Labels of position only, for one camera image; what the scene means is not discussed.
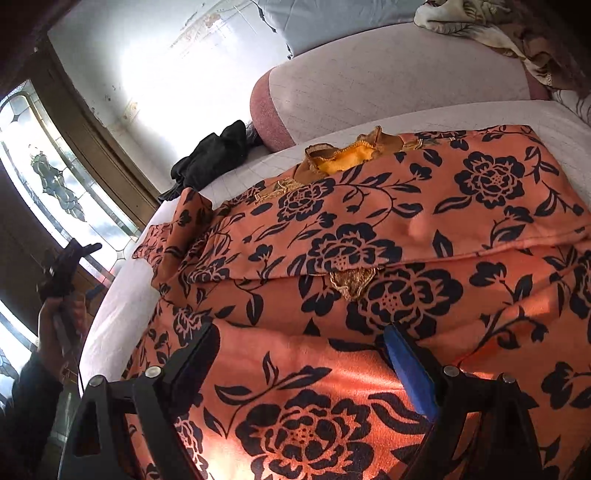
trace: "mattress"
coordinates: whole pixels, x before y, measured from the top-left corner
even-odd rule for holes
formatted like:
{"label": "mattress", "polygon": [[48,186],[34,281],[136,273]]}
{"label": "mattress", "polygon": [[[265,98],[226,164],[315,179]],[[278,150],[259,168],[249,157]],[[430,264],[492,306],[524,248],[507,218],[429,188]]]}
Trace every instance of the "mattress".
{"label": "mattress", "polygon": [[[499,124],[531,125],[560,162],[574,189],[591,206],[591,128],[556,102],[513,101],[471,103],[407,113],[317,138],[306,144],[252,160],[220,177],[201,194],[214,208],[262,179],[298,164],[309,144],[348,145],[357,135],[381,125],[388,134],[484,128]],[[150,225],[169,221],[177,201],[165,202]],[[94,375],[120,379],[129,356],[154,311],[158,292],[150,286],[152,270],[143,259],[128,260],[115,278],[97,312],[80,360],[81,380]]]}

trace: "beige fabric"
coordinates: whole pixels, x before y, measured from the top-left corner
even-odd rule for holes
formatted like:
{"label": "beige fabric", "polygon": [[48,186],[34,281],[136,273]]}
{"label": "beige fabric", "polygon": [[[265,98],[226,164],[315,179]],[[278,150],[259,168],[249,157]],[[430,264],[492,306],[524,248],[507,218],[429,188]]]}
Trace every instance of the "beige fabric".
{"label": "beige fabric", "polygon": [[575,113],[575,115],[591,127],[591,95],[580,97],[573,90],[557,90],[552,93],[552,98]]}
{"label": "beige fabric", "polygon": [[296,144],[403,113],[530,99],[519,60],[414,24],[315,48],[272,70],[269,89]]}
{"label": "beige fabric", "polygon": [[471,38],[499,53],[519,58],[543,85],[569,88],[551,43],[521,25],[506,0],[432,0],[417,9],[414,22],[443,35]]}

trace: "orange blanket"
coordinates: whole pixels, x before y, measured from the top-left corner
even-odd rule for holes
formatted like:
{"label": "orange blanket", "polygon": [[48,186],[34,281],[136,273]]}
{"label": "orange blanket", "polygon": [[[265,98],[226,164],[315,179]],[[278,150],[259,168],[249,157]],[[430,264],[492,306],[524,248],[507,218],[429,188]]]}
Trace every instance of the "orange blanket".
{"label": "orange blanket", "polygon": [[308,184],[294,168],[214,212],[185,190],[134,254],[161,297],[124,377],[215,322],[176,419],[204,478],[396,479],[428,429],[384,355],[400,322],[444,365],[516,377],[563,478],[591,437],[589,211],[530,127],[405,134],[395,153],[364,138],[373,160]]}

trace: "black metal clamp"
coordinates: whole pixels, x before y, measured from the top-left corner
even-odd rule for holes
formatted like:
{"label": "black metal clamp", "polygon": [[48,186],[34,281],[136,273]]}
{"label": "black metal clamp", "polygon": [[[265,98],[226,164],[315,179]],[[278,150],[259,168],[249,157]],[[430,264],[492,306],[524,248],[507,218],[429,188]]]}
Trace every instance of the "black metal clamp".
{"label": "black metal clamp", "polygon": [[[415,409],[431,421],[403,480],[443,480],[472,412],[481,415],[462,480],[541,479],[534,427],[515,378],[501,374],[485,380],[443,367],[398,325],[389,326],[384,337]],[[142,478],[125,421],[130,413],[138,416],[162,480],[201,479],[173,422],[189,410],[219,347],[218,328],[206,324],[163,368],[151,366],[138,378],[112,383],[93,377],[66,443],[60,480]]]}
{"label": "black metal clamp", "polygon": [[163,480],[200,479],[173,422],[186,413],[219,352],[219,330],[204,324],[164,368],[148,367],[138,378],[90,379],[60,464],[60,480],[142,478],[128,433],[126,414],[136,414]]}

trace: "stained glass window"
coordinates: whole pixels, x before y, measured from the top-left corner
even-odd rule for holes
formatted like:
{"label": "stained glass window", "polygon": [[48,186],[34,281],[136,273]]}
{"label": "stained glass window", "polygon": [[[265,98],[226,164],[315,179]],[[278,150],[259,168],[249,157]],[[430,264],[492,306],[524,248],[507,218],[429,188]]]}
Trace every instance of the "stained glass window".
{"label": "stained glass window", "polygon": [[57,242],[103,248],[82,266],[109,286],[138,227],[76,158],[28,80],[0,102],[0,159],[22,198]]}

